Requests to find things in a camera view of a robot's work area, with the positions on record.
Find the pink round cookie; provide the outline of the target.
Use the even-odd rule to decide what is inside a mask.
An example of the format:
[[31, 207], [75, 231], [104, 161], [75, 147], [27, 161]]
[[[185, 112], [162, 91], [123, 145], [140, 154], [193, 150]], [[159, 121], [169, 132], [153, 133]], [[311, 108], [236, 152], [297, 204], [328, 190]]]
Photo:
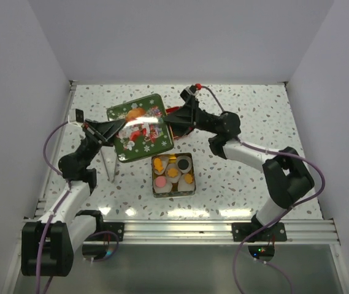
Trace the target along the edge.
[[159, 176], [155, 179], [155, 186], [157, 188], [163, 188], [167, 183], [165, 176]]

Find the metal tongs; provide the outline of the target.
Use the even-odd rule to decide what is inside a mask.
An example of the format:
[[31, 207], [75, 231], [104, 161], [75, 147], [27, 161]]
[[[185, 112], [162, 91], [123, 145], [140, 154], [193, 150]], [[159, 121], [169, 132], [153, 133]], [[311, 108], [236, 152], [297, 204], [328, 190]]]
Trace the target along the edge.
[[104, 170], [107, 174], [108, 180], [113, 183], [115, 181], [116, 168], [117, 168], [117, 154], [112, 147], [102, 147], [100, 150], [101, 158], [104, 164]]

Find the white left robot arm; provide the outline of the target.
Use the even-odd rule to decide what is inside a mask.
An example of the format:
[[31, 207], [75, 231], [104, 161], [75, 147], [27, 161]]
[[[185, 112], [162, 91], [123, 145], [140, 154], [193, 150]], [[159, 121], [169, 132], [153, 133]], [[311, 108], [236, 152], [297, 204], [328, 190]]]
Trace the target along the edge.
[[102, 147], [112, 147], [125, 119], [97, 122], [78, 121], [85, 136], [73, 153], [58, 162], [65, 188], [53, 206], [37, 221], [25, 223], [21, 231], [21, 272], [25, 276], [67, 276], [74, 253], [86, 239], [110, 235], [121, 242], [124, 228], [110, 228], [99, 210], [80, 207], [97, 186], [97, 171], [90, 168]]

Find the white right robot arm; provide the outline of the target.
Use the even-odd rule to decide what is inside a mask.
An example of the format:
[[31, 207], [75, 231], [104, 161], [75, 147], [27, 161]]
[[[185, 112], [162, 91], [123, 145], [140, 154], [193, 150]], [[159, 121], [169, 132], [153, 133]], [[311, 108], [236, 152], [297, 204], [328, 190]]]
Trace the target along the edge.
[[273, 233], [273, 225], [315, 186], [302, 158], [291, 147], [270, 151], [240, 141], [237, 114], [230, 111], [220, 115], [207, 113], [199, 107], [194, 94], [183, 92], [180, 97], [183, 106], [164, 119], [176, 135], [189, 134], [193, 129], [210, 132], [213, 137], [209, 139], [209, 147], [215, 156], [240, 162], [263, 173], [269, 198], [242, 233], [261, 241], [267, 239]]

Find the black round cookie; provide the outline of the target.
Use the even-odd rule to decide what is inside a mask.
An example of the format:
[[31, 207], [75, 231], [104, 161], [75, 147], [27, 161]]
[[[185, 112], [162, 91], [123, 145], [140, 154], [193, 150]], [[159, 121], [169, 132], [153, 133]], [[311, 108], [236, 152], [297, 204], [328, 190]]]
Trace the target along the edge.
[[177, 166], [183, 172], [187, 172], [190, 169], [190, 163], [187, 159], [180, 159], [177, 162]]

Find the gold tin lid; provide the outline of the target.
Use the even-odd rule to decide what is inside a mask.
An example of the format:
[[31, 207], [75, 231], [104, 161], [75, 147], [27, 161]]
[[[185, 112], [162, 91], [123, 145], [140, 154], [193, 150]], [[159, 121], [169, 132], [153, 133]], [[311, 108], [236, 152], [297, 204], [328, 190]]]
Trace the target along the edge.
[[133, 162], [171, 150], [174, 137], [171, 128], [164, 122], [166, 116], [159, 94], [150, 94], [109, 108], [108, 120], [126, 121], [114, 140], [118, 161]]

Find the orange flower cookie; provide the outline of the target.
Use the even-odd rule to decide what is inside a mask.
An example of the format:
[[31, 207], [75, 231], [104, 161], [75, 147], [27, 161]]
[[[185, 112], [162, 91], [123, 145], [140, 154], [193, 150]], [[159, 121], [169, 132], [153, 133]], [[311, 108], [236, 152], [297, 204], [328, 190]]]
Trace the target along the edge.
[[183, 179], [184, 179], [184, 181], [185, 181], [187, 184], [193, 184], [193, 183], [194, 183], [193, 176], [192, 176], [192, 174], [190, 174], [190, 173], [184, 174]]

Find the green square cookie tin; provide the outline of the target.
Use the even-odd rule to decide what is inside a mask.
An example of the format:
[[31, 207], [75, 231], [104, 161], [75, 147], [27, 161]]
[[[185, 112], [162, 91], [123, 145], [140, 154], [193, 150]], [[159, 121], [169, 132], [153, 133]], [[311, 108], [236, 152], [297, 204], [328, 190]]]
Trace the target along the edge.
[[151, 159], [152, 192], [155, 198], [185, 197], [196, 192], [191, 153], [161, 154]]

